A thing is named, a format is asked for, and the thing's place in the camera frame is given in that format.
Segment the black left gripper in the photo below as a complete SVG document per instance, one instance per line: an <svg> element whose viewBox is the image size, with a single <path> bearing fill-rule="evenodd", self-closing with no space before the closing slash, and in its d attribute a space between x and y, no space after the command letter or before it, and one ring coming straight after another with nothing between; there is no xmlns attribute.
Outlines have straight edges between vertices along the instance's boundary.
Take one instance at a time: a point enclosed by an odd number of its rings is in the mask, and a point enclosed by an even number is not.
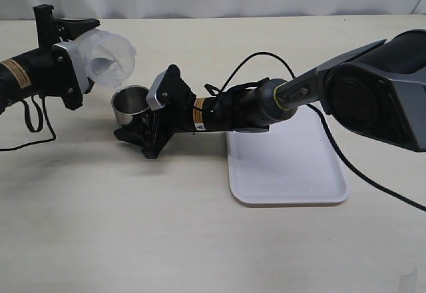
<svg viewBox="0 0 426 293"><path fill-rule="evenodd" d="M58 54L53 52L52 46L60 42L74 41L82 34L99 27L101 22L94 18L56 19L53 17L53 9L49 4L33 7L41 51L37 61L37 66L41 68L41 90L47 96L62 98L67 109L78 109L83 105L83 95L65 76L64 63L57 62ZM90 79L89 82L92 89L93 82Z"/></svg>

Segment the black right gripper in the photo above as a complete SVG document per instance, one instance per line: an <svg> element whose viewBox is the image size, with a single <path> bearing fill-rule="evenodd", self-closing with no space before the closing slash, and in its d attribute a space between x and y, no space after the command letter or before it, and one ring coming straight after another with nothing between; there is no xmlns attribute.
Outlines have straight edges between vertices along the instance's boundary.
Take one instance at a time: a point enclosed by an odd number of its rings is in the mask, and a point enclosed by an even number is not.
<svg viewBox="0 0 426 293"><path fill-rule="evenodd" d="M168 71L169 104L152 111L150 124L137 121L114 130L114 136L122 142L143 147L147 159L156 159L174 133L194 130L192 110L196 95L181 78L180 69L171 64Z"/></svg>

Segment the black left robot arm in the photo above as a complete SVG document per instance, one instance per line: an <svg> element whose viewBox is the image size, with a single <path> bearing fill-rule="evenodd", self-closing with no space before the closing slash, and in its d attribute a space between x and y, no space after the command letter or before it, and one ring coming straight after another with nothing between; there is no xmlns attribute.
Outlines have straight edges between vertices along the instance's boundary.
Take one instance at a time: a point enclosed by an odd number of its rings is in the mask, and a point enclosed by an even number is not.
<svg viewBox="0 0 426 293"><path fill-rule="evenodd" d="M69 110L83 105L94 82L86 74L77 38L96 30L98 19L56 19L54 7L33 7L39 46L1 61L1 112L33 95L60 97Z"/></svg>

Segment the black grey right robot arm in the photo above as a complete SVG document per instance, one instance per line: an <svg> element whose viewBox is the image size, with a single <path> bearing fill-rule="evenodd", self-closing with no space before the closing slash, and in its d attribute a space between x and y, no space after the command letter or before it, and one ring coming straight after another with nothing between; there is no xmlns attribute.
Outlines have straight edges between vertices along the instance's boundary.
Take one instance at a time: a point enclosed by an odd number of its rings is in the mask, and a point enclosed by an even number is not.
<svg viewBox="0 0 426 293"><path fill-rule="evenodd" d="M262 133L319 102L347 130L415 152L425 150L425 31L403 32L338 55L286 81L265 78L197 97L171 65L146 95L141 117L115 137L156 158L176 133Z"/></svg>

